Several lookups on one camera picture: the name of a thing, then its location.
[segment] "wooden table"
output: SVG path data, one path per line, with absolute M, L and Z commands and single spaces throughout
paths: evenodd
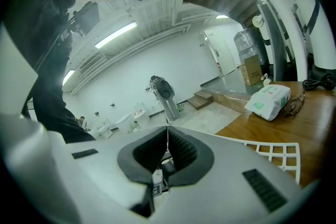
M 291 88 L 291 98 L 303 91 L 302 82 L 273 82 Z M 303 107 L 295 116 L 280 114 L 266 121 L 245 111 L 217 135 L 242 140 L 291 143 L 300 146 L 300 185 L 305 187 L 321 176 L 323 161 L 331 147 L 331 135 L 336 133 L 336 92 L 316 89 L 306 91 Z

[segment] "ceiling light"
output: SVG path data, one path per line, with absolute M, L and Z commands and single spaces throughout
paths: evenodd
M 226 16 L 226 15 L 218 15 L 216 17 L 216 19 L 224 19 L 224 18 L 228 18 L 228 16 Z
M 74 70 L 69 70 L 69 72 L 67 73 L 67 75 L 64 77 L 63 79 L 63 84 L 62 86 L 67 82 L 67 80 L 71 77 L 71 75 L 74 73 Z
M 124 26 L 123 28 L 119 29 L 118 31 L 115 31 L 113 34 L 111 34 L 108 37 L 104 38 L 97 45 L 95 45 L 95 47 L 98 48 L 98 49 L 100 49 L 102 46 L 104 46 L 105 44 L 107 44 L 111 40 L 115 39 L 116 37 L 119 37 L 120 35 L 126 33 L 127 31 L 133 29 L 136 26 L 138 26 L 136 22 L 132 22 L 129 25 Z

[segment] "brown box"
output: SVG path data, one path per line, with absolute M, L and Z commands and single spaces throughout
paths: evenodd
M 251 56 L 244 60 L 240 66 L 246 85 L 252 86 L 261 81 L 262 73 L 258 55 Z

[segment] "white plastic package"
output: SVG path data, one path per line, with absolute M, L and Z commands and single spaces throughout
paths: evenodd
M 281 85 L 267 85 L 252 95 L 245 109 L 272 121 L 290 98 L 290 88 Z

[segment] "gray floor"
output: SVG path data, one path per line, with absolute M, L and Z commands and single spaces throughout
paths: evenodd
M 217 103 L 212 103 L 200 110 L 196 110 L 190 104 L 186 103 L 183 108 L 184 110 L 181 112 L 180 118 L 171 122 L 173 126 L 210 134 L 217 133 L 240 115 L 240 113 Z M 162 113 L 152 117 L 147 127 L 163 125 L 168 124 L 166 123 L 165 115 Z M 137 124 L 135 131 L 140 129 L 141 127 Z M 119 135 L 123 135 L 119 130 L 113 131 L 111 138 Z
M 209 91 L 220 91 L 220 92 L 238 92 L 238 93 L 247 93 L 254 94 L 263 87 L 262 81 L 248 86 L 244 83 L 243 74 L 240 69 L 218 78 L 217 80 L 204 85 L 202 88 Z

